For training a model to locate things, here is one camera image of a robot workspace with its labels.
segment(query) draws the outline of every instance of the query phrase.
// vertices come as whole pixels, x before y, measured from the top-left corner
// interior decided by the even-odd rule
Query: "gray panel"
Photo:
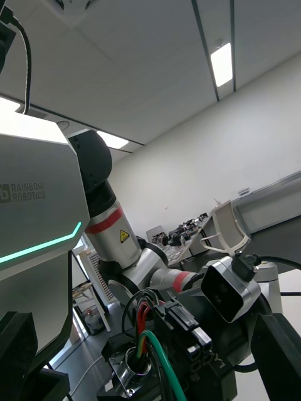
[[[68,314],[68,254],[0,281],[0,319],[8,311],[32,312],[38,351],[52,342]]]
[[[301,215],[301,172],[232,202],[246,232],[252,234]]]
[[[1,279],[72,249],[90,218],[78,160],[67,143],[0,134],[0,149],[0,189],[9,192],[0,202],[0,258],[68,236],[82,223],[74,237],[2,261]]]

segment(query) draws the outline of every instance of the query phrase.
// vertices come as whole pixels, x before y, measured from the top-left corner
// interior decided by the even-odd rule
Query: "white wall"
[[[301,56],[114,165],[136,234],[180,222],[301,169]]]

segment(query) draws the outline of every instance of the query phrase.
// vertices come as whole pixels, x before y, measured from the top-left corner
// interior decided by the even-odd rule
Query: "ceiling light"
[[[233,77],[231,44],[227,43],[211,55],[211,62],[217,86],[224,85]]]
[[[12,100],[0,98],[0,113],[12,113],[18,110],[20,103],[13,102]]]
[[[129,143],[128,140],[116,137],[110,133],[97,131],[97,133],[103,138],[105,144],[110,148],[120,149]]]

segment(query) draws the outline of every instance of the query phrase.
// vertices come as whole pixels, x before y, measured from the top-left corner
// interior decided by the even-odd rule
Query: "ceiling beam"
[[[197,23],[197,26],[198,26],[198,29],[199,29],[199,35],[201,37],[201,41],[202,41],[202,44],[203,44],[204,53],[205,53],[205,57],[206,57],[206,60],[207,60],[207,64],[208,64],[208,68],[209,68],[209,72],[210,72],[210,77],[212,79],[212,84],[213,84],[216,100],[219,102],[218,87],[216,86],[216,81],[215,81],[215,77],[214,77],[211,57],[210,57],[210,54],[209,54],[209,51],[208,51],[208,46],[207,46],[207,42],[206,42],[206,38],[205,38],[203,24],[202,24],[202,21],[201,21],[201,15],[199,13],[198,0],[191,0],[191,4],[193,6],[194,16],[196,18],[196,23]]]
[[[236,66],[235,66],[235,0],[230,0],[230,19],[231,19],[231,57],[232,57],[232,75],[233,92],[236,91]]]
[[[17,103],[20,103],[20,104],[24,105],[24,100],[16,98],[14,96],[7,95],[5,93],[1,93],[0,92],[0,97],[6,98],[8,100],[12,100],[14,102],[17,102]],[[116,135],[115,133],[103,130],[102,128],[96,127],[94,125],[85,123],[85,122],[80,121],[80,120],[75,120],[75,118],[68,117],[68,116],[66,116],[64,114],[61,114],[61,113],[53,112],[52,110],[49,110],[49,109],[47,109],[45,107],[34,105],[33,103],[30,103],[30,107],[36,108],[37,110],[41,110],[42,112],[45,112],[45,113],[48,113],[48,114],[56,115],[57,117],[60,117],[60,118],[62,118],[64,120],[69,120],[69,121],[72,121],[73,123],[84,125],[84,126],[86,126],[88,128],[92,128],[93,130],[96,130],[96,131],[102,131],[102,132],[105,132],[105,133],[109,133],[110,135],[114,135],[114,137],[118,137],[118,138],[121,138],[121,139],[128,140],[129,142],[136,143],[137,145],[145,146],[144,143],[137,142],[137,141],[135,141],[133,139],[121,137],[120,135]],[[122,152],[132,153],[132,152],[129,152],[128,150],[122,150],[122,149],[115,149],[115,150],[121,150]]]

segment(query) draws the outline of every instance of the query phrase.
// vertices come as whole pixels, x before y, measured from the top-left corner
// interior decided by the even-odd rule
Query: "cable bundle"
[[[124,323],[129,307],[136,299],[138,300],[138,305],[135,322],[135,336],[133,336],[125,331]],[[127,337],[135,339],[137,349],[136,358],[150,358],[151,364],[160,383],[162,400],[172,400],[172,388],[177,401],[186,401],[183,389],[172,369],[171,363],[169,362],[162,345],[160,344],[160,341],[152,331],[145,329],[148,314],[154,312],[154,305],[162,303],[164,302],[160,301],[157,294],[150,289],[143,289],[136,293],[125,306],[122,315],[122,333]]]

